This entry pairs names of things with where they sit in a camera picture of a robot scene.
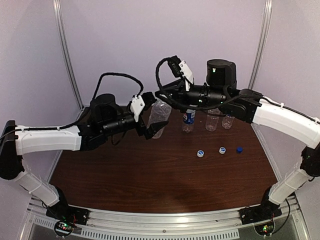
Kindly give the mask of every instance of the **white backdrop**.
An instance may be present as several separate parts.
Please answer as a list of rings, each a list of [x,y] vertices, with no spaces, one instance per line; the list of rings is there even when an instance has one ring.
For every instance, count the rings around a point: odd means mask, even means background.
[[[320,118],[320,2],[273,1],[269,35],[254,87],[277,102]],[[261,127],[282,176],[300,160],[305,147],[283,133]],[[311,239],[320,236],[320,180],[297,191]]]
[[[61,2],[71,62],[83,103],[88,105],[98,78],[121,72],[157,90],[155,68],[165,57],[187,61],[195,82],[206,81],[206,62],[237,65],[239,88],[248,87],[262,26],[264,0],[68,0]],[[162,81],[174,80],[165,64]],[[100,93],[126,105],[139,86],[106,77]]]
[[[0,132],[8,120],[26,126],[73,122],[79,109],[69,83],[52,0],[0,0]],[[57,152],[26,154],[47,179]],[[0,239],[18,239],[30,195],[0,179]]]

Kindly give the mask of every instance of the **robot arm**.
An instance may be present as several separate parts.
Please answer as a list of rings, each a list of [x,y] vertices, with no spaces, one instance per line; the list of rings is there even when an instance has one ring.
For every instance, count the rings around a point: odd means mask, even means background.
[[[237,89],[236,65],[222,59],[207,62],[206,83],[191,84],[187,82],[184,69],[180,68],[177,56],[164,58],[156,68],[156,80],[159,91],[155,95],[164,102],[182,112],[187,109],[209,110],[219,108],[246,123],[255,123],[278,130],[306,144],[302,151],[302,163],[298,162],[293,171],[278,183],[269,187],[261,204],[256,207],[243,208],[239,211],[243,224],[259,222],[281,215],[279,206],[295,190],[313,177],[320,176],[320,121],[318,118],[286,107],[250,89]],[[175,77],[180,79],[162,86],[159,78],[160,66],[167,62]]]
[[[131,129],[150,139],[168,124],[164,121],[146,127],[142,114],[155,101],[151,92],[135,95],[127,110],[123,110],[116,104],[115,96],[102,94],[91,101],[90,117],[83,123],[78,120],[67,126],[27,127],[10,120],[0,138],[0,178],[14,181],[38,197],[48,209],[48,216],[67,223],[73,223],[75,216],[77,224],[85,225],[89,211],[69,206],[58,187],[34,175],[22,163],[23,155],[52,150],[89,151],[104,144],[108,137]]]

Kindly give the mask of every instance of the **blue bottle label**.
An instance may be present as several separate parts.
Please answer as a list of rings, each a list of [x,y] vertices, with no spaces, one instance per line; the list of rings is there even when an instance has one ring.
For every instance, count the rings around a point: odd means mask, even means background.
[[[191,125],[195,123],[195,110],[187,110],[185,114],[183,114],[183,122],[185,124]]]

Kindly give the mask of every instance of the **water bottle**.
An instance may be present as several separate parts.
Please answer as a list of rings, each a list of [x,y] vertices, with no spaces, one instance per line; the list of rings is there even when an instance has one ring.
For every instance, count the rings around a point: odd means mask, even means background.
[[[172,107],[166,102],[158,99],[151,109],[151,113],[148,121],[148,128],[151,124],[168,121],[171,114]],[[161,128],[152,138],[158,139],[164,132],[164,127]]]
[[[235,119],[234,116],[230,116],[227,114],[222,120],[222,127],[225,129],[230,129],[232,126],[232,123],[234,122],[234,119]]]
[[[195,115],[196,111],[191,109],[188,109],[186,113],[183,114],[182,131],[188,134],[194,130]]]
[[[206,117],[206,122],[205,122],[205,129],[207,129],[209,132],[213,132],[217,129],[217,125],[219,121],[219,117],[214,116],[212,114],[219,115],[220,110],[218,108],[208,110],[208,115]]]

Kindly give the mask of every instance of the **blue bottle cap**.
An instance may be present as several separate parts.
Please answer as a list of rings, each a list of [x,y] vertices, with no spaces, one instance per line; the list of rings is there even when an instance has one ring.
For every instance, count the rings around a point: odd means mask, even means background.
[[[236,152],[237,152],[238,154],[242,153],[243,150],[244,150],[244,149],[243,149],[241,146],[238,146],[238,147],[236,148]]]

